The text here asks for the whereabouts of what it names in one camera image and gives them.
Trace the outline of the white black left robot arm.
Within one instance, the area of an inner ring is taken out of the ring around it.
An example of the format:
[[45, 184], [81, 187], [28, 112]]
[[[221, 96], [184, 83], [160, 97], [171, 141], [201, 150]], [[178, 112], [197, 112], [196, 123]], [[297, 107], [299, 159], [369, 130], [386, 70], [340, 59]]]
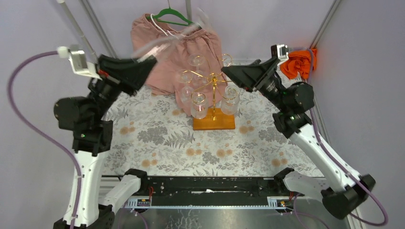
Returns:
[[64, 217], [56, 229], [110, 229], [119, 208], [131, 195], [148, 191], [147, 173], [130, 169], [121, 181], [99, 200], [102, 166], [111, 147], [113, 121], [103, 118], [121, 93], [135, 95], [157, 64], [154, 56], [116, 59], [99, 56], [96, 63], [81, 51], [69, 52], [75, 74], [90, 77], [87, 96], [66, 97], [54, 105], [60, 129], [73, 133], [76, 167], [72, 192]]

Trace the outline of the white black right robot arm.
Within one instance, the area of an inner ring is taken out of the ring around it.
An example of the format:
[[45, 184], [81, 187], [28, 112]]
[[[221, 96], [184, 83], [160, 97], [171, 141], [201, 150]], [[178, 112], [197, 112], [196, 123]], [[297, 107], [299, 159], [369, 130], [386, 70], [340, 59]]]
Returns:
[[282, 171], [274, 183], [275, 193], [285, 197], [291, 191], [320, 201], [337, 219], [343, 219], [361, 205], [374, 188], [375, 179], [348, 165], [315, 130], [306, 114], [314, 106], [314, 92], [306, 82], [285, 87], [276, 71], [277, 58], [249, 65], [231, 65], [222, 72], [241, 89], [260, 92], [277, 109], [274, 125], [298, 146], [322, 172], [325, 185], [291, 169]]

